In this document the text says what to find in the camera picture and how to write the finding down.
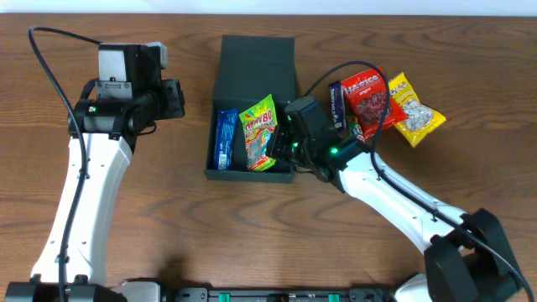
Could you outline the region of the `Haribo gummy bag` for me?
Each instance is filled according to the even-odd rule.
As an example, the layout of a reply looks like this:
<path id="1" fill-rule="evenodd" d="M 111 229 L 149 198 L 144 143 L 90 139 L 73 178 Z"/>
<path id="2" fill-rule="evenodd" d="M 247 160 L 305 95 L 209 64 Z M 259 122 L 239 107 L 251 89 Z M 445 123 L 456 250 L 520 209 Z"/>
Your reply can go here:
<path id="1" fill-rule="evenodd" d="M 276 160 L 267 155 L 268 142 L 278 125 L 274 99 L 271 94 L 239 114 L 247 152 L 247 169 L 263 172 Z"/>

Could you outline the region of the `red KitKat bar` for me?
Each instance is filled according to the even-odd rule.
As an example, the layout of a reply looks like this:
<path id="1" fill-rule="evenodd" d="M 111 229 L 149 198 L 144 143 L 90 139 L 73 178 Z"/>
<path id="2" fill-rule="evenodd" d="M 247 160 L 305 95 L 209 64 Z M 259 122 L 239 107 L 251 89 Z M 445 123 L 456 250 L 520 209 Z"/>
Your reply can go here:
<path id="1" fill-rule="evenodd" d="M 357 117 L 351 115 L 346 116 L 346 121 L 349 133 L 357 140 L 365 142 L 365 137 L 363 136 L 363 131 Z"/>

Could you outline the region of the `purple Dairy Milk bar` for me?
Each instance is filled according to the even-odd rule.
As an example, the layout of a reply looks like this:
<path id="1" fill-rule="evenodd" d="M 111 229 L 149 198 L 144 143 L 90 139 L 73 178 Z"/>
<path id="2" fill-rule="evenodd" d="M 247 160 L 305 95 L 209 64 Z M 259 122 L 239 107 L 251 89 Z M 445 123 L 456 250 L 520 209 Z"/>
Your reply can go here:
<path id="1" fill-rule="evenodd" d="M 345 99 L 340 81 L 335 81 L 329 86 L 331 115 L 335 129 L 342 132 L 346 128 Z"/>

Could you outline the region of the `blue cookie packet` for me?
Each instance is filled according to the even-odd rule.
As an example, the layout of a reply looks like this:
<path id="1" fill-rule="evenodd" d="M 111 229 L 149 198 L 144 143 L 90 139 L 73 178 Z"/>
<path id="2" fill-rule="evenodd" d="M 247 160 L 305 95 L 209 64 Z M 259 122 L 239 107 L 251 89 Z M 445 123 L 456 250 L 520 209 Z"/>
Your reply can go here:
<path id="1" fill-rule="evenodd" d="M 236 108 L 217 113 L 214 169 L 229 170 L 231 167 L 237 118 Z"/>

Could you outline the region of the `dark green gift box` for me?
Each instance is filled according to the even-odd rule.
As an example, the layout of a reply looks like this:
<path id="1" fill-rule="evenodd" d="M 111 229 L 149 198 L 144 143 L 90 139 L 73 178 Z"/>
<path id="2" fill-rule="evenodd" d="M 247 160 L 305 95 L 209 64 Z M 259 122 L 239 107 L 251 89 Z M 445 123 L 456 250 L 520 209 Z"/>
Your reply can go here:
<path id="1" fill-rule="evenodd" d="M 290 183 L 293 168 L 278 161 L 263 172 L 247 169 L 247 151 L 242 124 L 237 122 L 228 170 L 215 166 L 217 113 L 230 109 L 244 112 L 272 96 L 277 121 L 286 122 L 284 108 L 296 98 L 295 40 L 288 37 L 222 36 L 220 64 L 212 93 L 211 121 L 205 176 L 209 180 Z"/>

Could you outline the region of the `red dried fruit bag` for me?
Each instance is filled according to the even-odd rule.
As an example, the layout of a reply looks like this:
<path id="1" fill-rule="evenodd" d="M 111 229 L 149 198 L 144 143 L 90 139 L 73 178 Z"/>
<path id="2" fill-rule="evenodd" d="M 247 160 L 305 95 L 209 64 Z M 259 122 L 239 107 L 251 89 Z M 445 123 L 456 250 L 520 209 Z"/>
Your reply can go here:
<path id="1" fill-rule="evenodd" d="M 390 128 L 408 118 L 402 107 L 387 92 L 382 76 L 367 69 L 341 82 L 345 100 L 357 116 L 364 138 L 371 138 L 381 126 Z"/>

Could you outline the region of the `yellow sunflower seed bag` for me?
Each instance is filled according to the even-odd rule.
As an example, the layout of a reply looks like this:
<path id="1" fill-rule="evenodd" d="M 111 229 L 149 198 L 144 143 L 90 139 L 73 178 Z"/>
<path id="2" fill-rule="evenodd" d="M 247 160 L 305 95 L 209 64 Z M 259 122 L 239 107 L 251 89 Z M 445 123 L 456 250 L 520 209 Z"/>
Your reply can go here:
<path id="1" fill-rule="evenodd" d="M 404 72 L 389 81 L 389 88 L 391 97 L 407 115 L 407 118 L 397 122 L 395 127 L 413 148 L 446 121 L 443 114 L 420 101 Z"/>

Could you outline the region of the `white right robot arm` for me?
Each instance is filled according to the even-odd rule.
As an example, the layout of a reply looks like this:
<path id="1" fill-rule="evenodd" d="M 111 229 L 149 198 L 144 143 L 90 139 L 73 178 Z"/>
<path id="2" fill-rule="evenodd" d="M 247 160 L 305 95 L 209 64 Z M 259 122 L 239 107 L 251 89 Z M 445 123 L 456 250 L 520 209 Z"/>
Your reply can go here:
<path id="1" fill-rule="evenodd" d="M 314 97 L 285 106 L 268 154 L 366 203 L 418 248 L 425 272 L 401 284 L 393 301 L 505 301 L 520 290 L 534 299 L 495 215 L 446 204 L 389 168 L 372 147 L 341 138 Z"/>

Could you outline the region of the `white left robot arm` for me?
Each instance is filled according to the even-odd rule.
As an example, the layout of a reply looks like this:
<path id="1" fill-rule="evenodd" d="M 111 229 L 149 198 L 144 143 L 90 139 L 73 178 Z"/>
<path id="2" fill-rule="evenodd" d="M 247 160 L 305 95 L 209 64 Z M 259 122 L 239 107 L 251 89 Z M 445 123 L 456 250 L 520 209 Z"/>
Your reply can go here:
<path id="1" fill-rule="evenodd" d="M 98 47 L 99 76 L 84 86 L 68 119 L 69 168 L 48 241 L 27 282 L 8 285 L 6 301 L 164 301 L 164 286 L 133 279 L 106 286 L 107 239 L 119 186 L 138 137 L 158 120 L 181 118 L 185 100 L 165 80 L 160 42 Z"/>

